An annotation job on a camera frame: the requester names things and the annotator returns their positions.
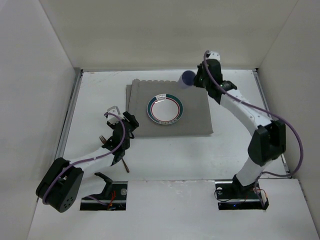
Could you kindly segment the purple cup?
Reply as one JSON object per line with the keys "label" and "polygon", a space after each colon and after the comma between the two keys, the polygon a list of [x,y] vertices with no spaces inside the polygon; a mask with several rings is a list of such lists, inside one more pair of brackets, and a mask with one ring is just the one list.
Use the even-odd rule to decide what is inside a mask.
{"label": "purple cup", "polygon": [[184,71],[179,77],[177,84],[180,88],[186,89],[194,85],[196,74],[191,70]]}

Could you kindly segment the white plate green red rim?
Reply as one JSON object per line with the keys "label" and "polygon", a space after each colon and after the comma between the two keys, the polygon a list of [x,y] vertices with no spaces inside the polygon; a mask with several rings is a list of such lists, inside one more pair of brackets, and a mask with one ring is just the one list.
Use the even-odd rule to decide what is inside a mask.
{"label": "white plate green red rim", "polygon": [[147,104],[148,117],[159,125],[171,125],[181,119],[184,106],[181,100],[168,93],[154,96]]}

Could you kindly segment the grey cloth placemat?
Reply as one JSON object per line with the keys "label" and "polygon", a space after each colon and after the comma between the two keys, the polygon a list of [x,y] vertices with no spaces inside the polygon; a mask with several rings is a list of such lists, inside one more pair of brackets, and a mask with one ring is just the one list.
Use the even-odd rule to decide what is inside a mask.
{"label": "grey cloth placemat", "polygon": [[[134,115],[139,127],[137,138],[205,136],[213,133],[207,91],[204,88],[181,88],[176,81],[139,80],[128,84],[125,90],[126,111]],[[177,97],[183,106],[181,118],[172,124],[158,124],[147,114],[149,101],[159,94]]]}

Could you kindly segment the brown wooden spoon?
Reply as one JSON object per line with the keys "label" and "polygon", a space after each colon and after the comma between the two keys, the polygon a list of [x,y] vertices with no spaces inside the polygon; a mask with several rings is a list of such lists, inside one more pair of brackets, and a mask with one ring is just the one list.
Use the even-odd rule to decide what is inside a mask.
{"label": "brown wooden spoon", "polygon": [[126,172],[130,173],[130,169],[129,169],[128,165],[126,164],[125,160],[123,158],[121,160],[122,160],[122,163],[124,165],[124,168],[125,168]]}

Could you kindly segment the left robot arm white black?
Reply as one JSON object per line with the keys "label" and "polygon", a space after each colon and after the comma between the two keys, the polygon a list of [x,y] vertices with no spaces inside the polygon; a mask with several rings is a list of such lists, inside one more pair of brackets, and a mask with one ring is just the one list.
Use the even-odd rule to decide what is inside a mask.
{"label": "left robot arm white black", "polygon": [[108,139],[101,136],[102,146],[88,155],[71,160],[63,157],[55,159],[35,191],[43,204],[64,213],[75,202],[83,178],[91,175],[104,180],[102,195],[109,195],[112,180],[98,169],[114,166],[123,159],[126,150],[130,148],[130,140],[135,138],[133,132],[139,123],[127,111],[120,115],[108,111],[104,116],[107,118],[107,126],[112,129],[112,135]]}

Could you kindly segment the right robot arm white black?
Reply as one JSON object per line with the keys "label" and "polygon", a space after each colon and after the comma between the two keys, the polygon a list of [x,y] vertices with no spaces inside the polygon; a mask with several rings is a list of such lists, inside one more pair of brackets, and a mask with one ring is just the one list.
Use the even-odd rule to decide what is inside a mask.
{"label": "right robot arm white black", "polygon": [[286,150],[286,125],[272,120],[252,106],[231,81],[223,79],[220,62],[205,60],[197,66],[193,85],[203,88],[208,96],[231,112],[248,130],[251,140],[247,148],[248,159],[232,178],[231,192],[245,194],[253,189],[258,176],[271,161]]}

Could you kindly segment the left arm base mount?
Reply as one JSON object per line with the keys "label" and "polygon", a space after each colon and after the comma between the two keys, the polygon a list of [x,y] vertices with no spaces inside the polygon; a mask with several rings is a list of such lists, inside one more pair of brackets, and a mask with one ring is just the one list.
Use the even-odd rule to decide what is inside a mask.
{"label": "left arm base mount", "polygon": [[95,176],[103,180],[103,189],[97,194],[91,193],[80,201],[80,211],[125,211],[127,208],[127,181],[113,181],[101,172]]}

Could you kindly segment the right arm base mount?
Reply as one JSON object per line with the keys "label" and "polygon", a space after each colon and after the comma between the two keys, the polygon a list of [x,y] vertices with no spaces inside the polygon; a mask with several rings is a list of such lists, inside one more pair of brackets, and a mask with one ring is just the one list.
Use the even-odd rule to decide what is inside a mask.
{"label": "right arm base mount", "polygon": [[244,193],[237,193],[231,181],[216,181],[214,197],[220,211],[223,210],[266,210],[270,203],[267,193],[257,184]]}

